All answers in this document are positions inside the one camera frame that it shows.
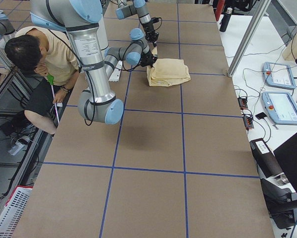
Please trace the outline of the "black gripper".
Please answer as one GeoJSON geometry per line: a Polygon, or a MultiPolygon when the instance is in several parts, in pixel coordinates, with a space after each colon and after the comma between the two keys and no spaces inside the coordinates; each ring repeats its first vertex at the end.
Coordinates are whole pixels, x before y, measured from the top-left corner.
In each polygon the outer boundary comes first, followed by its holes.
{"type": "Polygon", "coordinates": [[[141,54],[141,60],[140,60],[140,66],[145,67],[145,66],[150,66],[151,68],[154,68],[154,63],[157,61],[158,56],[148,52],[148,53],[142,53],[141,54]]]}
{"type": "Polygon", "coordinates": [[[154,47],[157,47],[159,33],[154,29],[153,21],[142,24],[142,28],[145,32],[145,39],[152,43],[154,47]]]}

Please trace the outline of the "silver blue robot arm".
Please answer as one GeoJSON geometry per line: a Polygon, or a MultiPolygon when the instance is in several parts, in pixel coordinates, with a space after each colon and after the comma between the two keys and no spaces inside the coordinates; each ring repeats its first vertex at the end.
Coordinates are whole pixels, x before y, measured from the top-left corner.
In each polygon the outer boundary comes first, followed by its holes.
{"type": "Polygon", "coordinates": [[[146,1],[133,0],[131,4],[128,4],[126,0],[118,0],[117,5],[118,8],[115,11],[117,18],[125,19],[137,15],[145,32],[145,39],[156,47],[159,33],[154,28],[154,24],[162,20],[160,17],[150,16],[146,1]]]}
{"type": "Polygon", "coordinates": [[[116,124],[123,112],[123,102],[110,89],[109,77],[119,61],[133,66],[153,66],[157,56],[148,43],[156,44],[155,31],[146,2],[126,2],[116,9],[118,19],[137,15],[142,28],[130,31],[128,47],[110,48],[107,44],[102,5],[98,0],[33,0],[31,20],[39,27],[66,32],[71,49],[86,74],[88,88],[78,102],[80,115],[89,121],[116,124]]]}

